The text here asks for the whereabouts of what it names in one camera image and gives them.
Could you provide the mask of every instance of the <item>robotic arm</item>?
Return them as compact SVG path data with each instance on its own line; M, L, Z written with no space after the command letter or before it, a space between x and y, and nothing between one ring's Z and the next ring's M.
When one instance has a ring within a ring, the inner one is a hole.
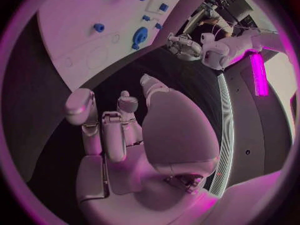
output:
M239 61L246 51L260 52L264 48L285 53L278 34L259 32L257 29L249 29L241 36L226 37L219 41L215 41L212 33L203 33L200 41L202 47L192 41L188 34L175 37L171 33L167 47L181 60L201 60L205 66L214 70L224 70Z

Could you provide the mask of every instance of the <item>magenta light bar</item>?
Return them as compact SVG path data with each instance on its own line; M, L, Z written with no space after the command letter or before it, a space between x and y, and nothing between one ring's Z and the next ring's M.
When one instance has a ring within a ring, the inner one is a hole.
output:
M255 95L268 96L268 81L262 55L260 55L259 53L254 53L250 55L250 60L254 77Z

